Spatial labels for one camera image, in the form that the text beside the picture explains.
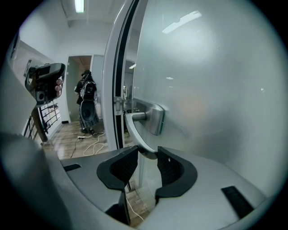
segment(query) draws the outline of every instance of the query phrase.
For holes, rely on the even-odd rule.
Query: door handle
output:
[[[161,132],[164,110],[159,105],[152,104],[150,102],[145,102],[139,99],[133,100],[137,106],[137,110],[140,112],[125,114],[128,132],[133,142],[138,146],[140,153],[149,159],[156,159],[157,151],[146,144],[138,133],[134,122],[139,121],[147,131],[157,136]]]

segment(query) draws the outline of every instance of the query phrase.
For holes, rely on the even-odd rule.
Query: wooden floor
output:
[[[83,133],[80,132],[81,127],[79,121],[75,121],[69,124],[63,124],[62,127],[57,131],[57,133],[53,136],[51,140],[46,142],[43,145],[45,150],[50,150],[55,152],[59,159],[69,159],[75,157],[85,157],[83,155],[84,150],[92,145],[93,143],[98,141],[98,136],[104,133],[104,125],[103,120],[100,120],[99,124],[95,125],[93,135],[90,138],[78,139],[78,136],[84,136]],[[134,143],[131,140],[129,133],[124,133],[125,139],[125,147],[134,146]],[[107,139],[105,134],[99,137],[99,142],[101,145],[95,146],[95,153],[102,146],[103,148],[98,152],[98,154],[102,154],[109,151]],[[85,153],[86,155],[93,154],[93,146],[91,146]],[[143,219],[145,219],[149,214],[149,210],[139,197],[137,191],[135,190],[135,181],[132,178],[130,181],[131,191],[126,193],[126,197],[132,206],[133,210],[139,214]],[[130,216],[130,226],[136,228],[141,222],[141,218],[139,218],[136,214],[134,214],[129,206],[128,212]]]

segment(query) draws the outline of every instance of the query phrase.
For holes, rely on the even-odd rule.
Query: patterned skirt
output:
[[[95,111],[95,116],[93,117],[93,119],[88,122],[82,119],[80,106],[79,106],[78,112],[79,112],[79,121],[80,121],[80,125],[82,129],[86,128],[87,130],[89,130],[90,128],[92,128],[94,125],[96,125],[99,122],[99,117],[96,114],[96,111]]]

